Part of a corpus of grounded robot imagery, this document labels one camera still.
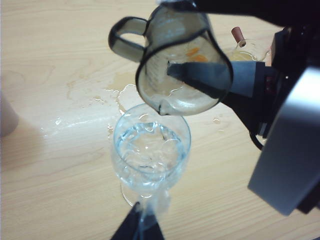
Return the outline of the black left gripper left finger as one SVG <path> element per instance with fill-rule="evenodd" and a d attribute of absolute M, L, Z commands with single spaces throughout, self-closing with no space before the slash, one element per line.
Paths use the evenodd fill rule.
<path fill-rule="evenodd" d="M 111 240 L 137 240 L 138 228 L 141 217 L 141 204 L 136 202 L 118 229 L 115 231 Z"/>

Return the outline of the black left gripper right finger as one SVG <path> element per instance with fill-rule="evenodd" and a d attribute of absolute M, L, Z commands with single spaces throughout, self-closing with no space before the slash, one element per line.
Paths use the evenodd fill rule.
<path fill-rule="evenodd" d="M 148 215 L 143 222 L 144 240 L 165 240 L 155 215 Z"/>

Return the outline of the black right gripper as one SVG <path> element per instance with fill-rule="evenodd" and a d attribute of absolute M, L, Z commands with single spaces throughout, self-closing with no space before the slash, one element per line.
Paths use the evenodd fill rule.
<path fill-rule="evenodd" d="M 320 27 L 300 24 L 287 0 L 196 0 L 198 11 L 252 16 L 278 26 L 271 65 L 261 61 L 170 63 L 167 75 L 230 107 L 250 136 L 266 137 L 278 111 L 307 67 L 320 65 Z"/>

